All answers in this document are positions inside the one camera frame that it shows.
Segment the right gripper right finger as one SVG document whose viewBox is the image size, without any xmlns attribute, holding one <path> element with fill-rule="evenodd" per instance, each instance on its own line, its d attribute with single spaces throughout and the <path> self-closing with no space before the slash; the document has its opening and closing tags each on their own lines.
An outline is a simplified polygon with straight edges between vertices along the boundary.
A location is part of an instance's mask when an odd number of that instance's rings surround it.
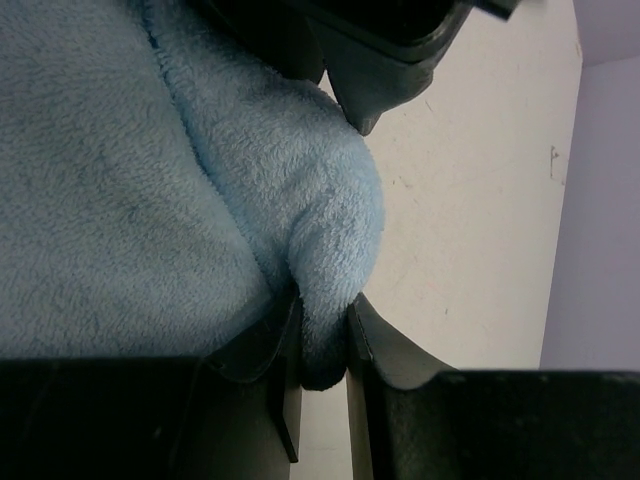
<svg viewBox="0 0 640 480">
<path fill-rule="evenodd" d="M 635 479 L 635 372 L 457 370 L 364 296 L 348 310 L 357 479 Z"/>
</svg>

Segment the light blue towel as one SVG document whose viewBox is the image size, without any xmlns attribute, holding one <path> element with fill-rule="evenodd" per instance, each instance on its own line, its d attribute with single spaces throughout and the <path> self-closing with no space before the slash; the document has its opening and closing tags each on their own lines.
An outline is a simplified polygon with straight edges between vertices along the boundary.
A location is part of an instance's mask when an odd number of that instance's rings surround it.
<svg viewBox="0 0 640 480">
<path fill-rule="evenodd" d="M 328 389 L 383 228 L 338 105 L 188 3 L 2 3 L 3 357 L 204 356 L 296 284 Z"/>
</svg>

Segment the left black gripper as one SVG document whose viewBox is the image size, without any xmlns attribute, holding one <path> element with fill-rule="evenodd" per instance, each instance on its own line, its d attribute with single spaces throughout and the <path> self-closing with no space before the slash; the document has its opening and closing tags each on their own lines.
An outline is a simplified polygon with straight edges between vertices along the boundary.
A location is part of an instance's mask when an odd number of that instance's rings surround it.
<svg viewBox="0 0 640 480">
<path fill-rule="evenodd" d="M 286 4 L 269 0 L 189 3 L 214 29 L 288 79 L 318 84 L 324 75 L 324 54 L 336 100 L 347 121 L 363 136 L 373 131 L 382 114 L 430 86 L 433 63 L 417 61 L 434 56 L 453 40 L 472 9 L 506 21 L 518 6 L 516 1 Z M 337 31 L 322 31 L 323 54 L 300 13 Z"/>
</svg>

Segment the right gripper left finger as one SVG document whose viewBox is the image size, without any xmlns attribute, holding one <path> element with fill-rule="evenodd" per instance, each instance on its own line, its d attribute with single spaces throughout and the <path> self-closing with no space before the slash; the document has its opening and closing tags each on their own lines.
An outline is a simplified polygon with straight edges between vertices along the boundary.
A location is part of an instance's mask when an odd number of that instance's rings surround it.
<svg viewBox="0 0 640 480">
<path fill-rule="evenodd" d="M 286 479 L 298 460 L 301 301 L 206 357 L 7 360 L 5 479 Z"/>
</svg>

